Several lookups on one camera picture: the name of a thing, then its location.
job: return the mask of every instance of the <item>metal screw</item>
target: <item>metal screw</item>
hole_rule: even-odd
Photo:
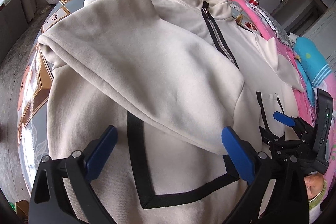
[[[289,159],[291,160],[291,162],[294,162],[294,163],[296,163],[296,162],[297,162],[297,158],[296,158],[296,157],[294,157],[294,156],[291,156]]]
[[[47,162],[48,160],[50,160],[50,157],[49,156],[44,156],[42,158],[42,162]]]
[[[265,152],[259,152],[258,153],[258,157],[261,159],[266,159],[267,158],[267,154]]]
[[[74,157],[74,158],[78,158],[81,154],[82,154],[81,151],[76,150],[75,152],[72,153],[72,157]]]

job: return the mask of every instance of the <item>jacket collar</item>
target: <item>jacket collar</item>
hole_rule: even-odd
[[[223,20],[232,17],[232,11],[227,0],[178,0],[201,14],[203,2],[209,3],[209,12],[214,19]]]

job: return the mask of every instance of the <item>jacket cuff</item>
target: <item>jacket cuff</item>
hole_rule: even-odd
[[[312,198],[309,201],[309,210],[313,209],[314,207],[316,207],[318,204],[321,203],[322,198],[326,194],[326,190],[327,190],[327,181],[323,180],[323,189],[322,189],[321,193],[319,193],[316,197]]]

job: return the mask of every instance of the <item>concrete floor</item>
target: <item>concrete floor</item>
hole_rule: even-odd
[[[0,64],[0,188],[13,203],[30,200],[18,157],[17,101],[28,55],[49,13],[35,15]]]

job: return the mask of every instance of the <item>white stripe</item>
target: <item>white stripe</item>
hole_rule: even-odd
[[[330,68],[327,67],[327,68],[325,68],[323,71],[320,71],[319,74],[318,74],[319,77],[318,77],[316,80],[314,80],[314,81],[312,82],[312,84],[318,82],[318,81],[320,80],[320,78],[325,74],[325,72],[326,72],[327,70],[329,70],[329,69],[330,69]]]
[[[324,67],[319,71],[319,73],[315,76],[314,80],[312,81],[312,83],[314,83],[316,81],[316,78],[319,77],[319,74],[321,73],[321,71],[324,70],[324,68],[328,66],[328,64],[324,65]]]
[[[329,70],[324,74],[324,76],[321,78],[321,80],[317,82],[316,86],[319,86],[319,85],[322,83],[322,81],[326,78],[326,76],[328,76],[331,72],[332,72],[332,70],[329,69]]]

